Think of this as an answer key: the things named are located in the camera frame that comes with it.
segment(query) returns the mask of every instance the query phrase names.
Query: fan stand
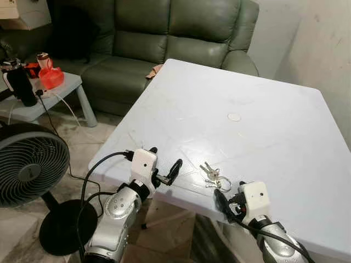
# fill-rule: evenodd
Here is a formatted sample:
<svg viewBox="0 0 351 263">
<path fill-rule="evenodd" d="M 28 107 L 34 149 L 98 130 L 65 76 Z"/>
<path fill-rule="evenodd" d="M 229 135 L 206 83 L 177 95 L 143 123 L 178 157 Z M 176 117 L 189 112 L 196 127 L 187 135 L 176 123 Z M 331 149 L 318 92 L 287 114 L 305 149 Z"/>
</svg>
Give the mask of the fan stand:
<svg viewBox="0 0 351 263">
<path fill-rule="evenodd" d="M 43 249 L 55 256 L 74 253 L 79 249 L 76 223 L 81 201 L 74 199 L 59 204 L 50 192 L 42 195 L 42 199 L 50 209 L 40 227 L 39 240 Z M 79 224 L 83 244 L 92 237 L 97 223 L 97 212 L 91 204 L 87 204 Z"/>
</svg>

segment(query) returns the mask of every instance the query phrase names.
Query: table surface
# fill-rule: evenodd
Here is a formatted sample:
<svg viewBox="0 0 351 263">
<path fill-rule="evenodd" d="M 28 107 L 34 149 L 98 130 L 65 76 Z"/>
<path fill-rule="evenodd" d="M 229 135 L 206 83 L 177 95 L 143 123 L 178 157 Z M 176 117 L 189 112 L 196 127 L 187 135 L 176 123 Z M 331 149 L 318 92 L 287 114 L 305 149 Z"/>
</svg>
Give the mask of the table surface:
<svg viewBox="0 0 351 263">
<path fill-rule="evenodd" d="M 48 93 L 54 92 L 58 94 L 60 97 L 64 98 L 65 96 L 70 94 L 73 90 L 75 90 L 77 87 L 79 87 L 79 85 L 82 84 L 82 79 L 80 76 L 66 73 L 66 72 L 64 72 L 64 75 L 65 75 L 64 82 L 61 85 L 54 88 L 52 91 L 48 91 Z M 32 83 L 33 90 L 45 89 L 38 78 L 31 79 L 30 81 Z M 47 109 L 50 109 L 51 107 L 56 105 L 59 101 L 60 99 L 53 94 L 51 96 L 48 96 L 48 94 L 44 94 L 43 96 L 43 102 Z M 13 118 L 23 122 L 32 122 L 45 112 L 39 100 L 37 101 L 37 104 L 35 104 L 34 106 L 26 107 L 23 105 L 21 101 L 18 101 L 18 99 L 15 96 L 11 96 L 0 102 L 0 116 L 8 118 L 12 107 L 13 107 L 13 111 L 12 111 L 11 119 Z"/>
<path fill-rule="evenodd" d="M 310 250 L 351 255 L 351 154 L 321 93 L 312 88 L 169 59 L 89 164 L 115 151 L 158 148 L 161 175 L 178 158 L 180 175 L 156 198 L 213 219 L 207 161 L 239 181 L 263 181 L 272 220 Z M 128 182 L 131 163 L 118 157 L 93 175 Z"/>
</svg>

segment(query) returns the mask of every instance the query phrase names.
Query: wall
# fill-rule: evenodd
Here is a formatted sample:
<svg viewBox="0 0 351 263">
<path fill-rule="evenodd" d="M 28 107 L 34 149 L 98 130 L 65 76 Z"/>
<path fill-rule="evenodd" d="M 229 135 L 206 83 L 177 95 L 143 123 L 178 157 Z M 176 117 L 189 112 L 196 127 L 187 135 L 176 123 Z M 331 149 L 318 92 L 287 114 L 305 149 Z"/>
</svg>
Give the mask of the wall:
<svg viewBox="0 0 351 263">
<path fill-rule="evenodd" d="M 311 0 L 276 79 L 319 89 L 351 149 L 350 0 Z"/>
<path fill-rule="evenodd" d="M 254 1 L 260 12 L 248 53 L 260 76 L 273 79 L 309 0 Z"/>
</svg>

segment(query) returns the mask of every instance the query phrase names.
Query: black fan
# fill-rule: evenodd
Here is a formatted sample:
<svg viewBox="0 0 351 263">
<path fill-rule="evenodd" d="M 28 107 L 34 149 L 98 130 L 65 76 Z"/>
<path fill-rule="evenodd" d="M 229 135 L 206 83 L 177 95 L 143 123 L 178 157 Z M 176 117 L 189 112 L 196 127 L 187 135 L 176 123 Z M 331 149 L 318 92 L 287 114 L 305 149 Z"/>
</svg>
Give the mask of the black fan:
<svg viewBox="0 0 351 263">
<path fill-rule="evenodd" d="M 49 214 L 39 239 L 52 255 L 68 255 L 78 250 L 76 233 L 80 200 L 59 204 L 49 190 L 67 171 L 70 153 L 67 144 L 49 129 L 29 123 L 0 128 L 0 207 L 14 207 L 41 197 Z M 80 220 L 85 244 L 97 226 L 97 213 L 86 206 Z"/>
</svg>

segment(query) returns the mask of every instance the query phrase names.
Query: gray side table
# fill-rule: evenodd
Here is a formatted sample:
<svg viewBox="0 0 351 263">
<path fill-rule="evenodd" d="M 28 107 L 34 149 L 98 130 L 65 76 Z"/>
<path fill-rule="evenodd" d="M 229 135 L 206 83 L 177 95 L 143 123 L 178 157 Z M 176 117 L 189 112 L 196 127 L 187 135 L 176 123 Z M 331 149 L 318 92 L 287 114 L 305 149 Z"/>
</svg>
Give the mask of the gray side table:
<svg viewBox="0 0 351 263">
<path fill-rule="evenodd" d="M 84 117 L 87 121 L 87 125 L 89 127 L 95 127 L 97 125 L 97 119 L 83 90 L 81 77 L 66 72 L 64 74 L 65 80 L 63 84 L 48 92 L 55 93 L 61 98 L 64 98 L 67 95 L 69 95 L 72 91 L 76 90 L 79 101 L 81 103 L 81 107 L 83 109 Z M 33 79 L 31 80 L 31 83 L 33 85 L 33 90 L 42 88 L 42 84 L 39 79 Z M 46 93 L 44 94 L 42 99 L 47 109 L 50 109 L 60 101 L 60 99 L 53 94 L 47 98 Z M 14 96 L 11 96 L 6 100 L 1 101 L 0 116 L 8 118 L 10 110 L 13 107 L 11 119 L 16 119 L 17 121 L 23 122 L 38 123 L 37 118 L 41 114 L 45 113 L 45 109 L 39 100 L 37 101 L 37 104 L 35 104 L 32 107 L 25 107 L 21 101 L 18 101 L 17 103 L 16 101 L 17 98 L 15 98 Z"/>
</svg>

